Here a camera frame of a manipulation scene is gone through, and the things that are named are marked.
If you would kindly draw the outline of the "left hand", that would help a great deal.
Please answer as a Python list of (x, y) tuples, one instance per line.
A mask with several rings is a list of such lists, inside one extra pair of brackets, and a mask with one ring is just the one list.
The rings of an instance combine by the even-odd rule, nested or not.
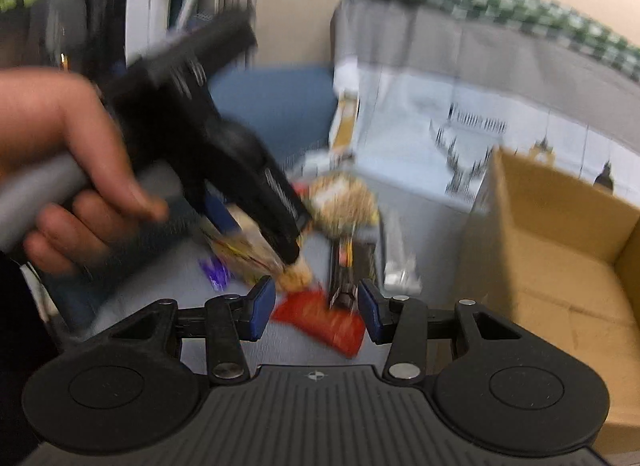
[(93, 186), (77, 194), (70, 209), (43, 207), (25, 238), (28, 259), (54, 275), (92, 267), (142, 223), (168, 217), (165, 200), (134, 177), (122, 136), (91, 82), (52, 68), (2, 70), (1, 178), (63, 149)]

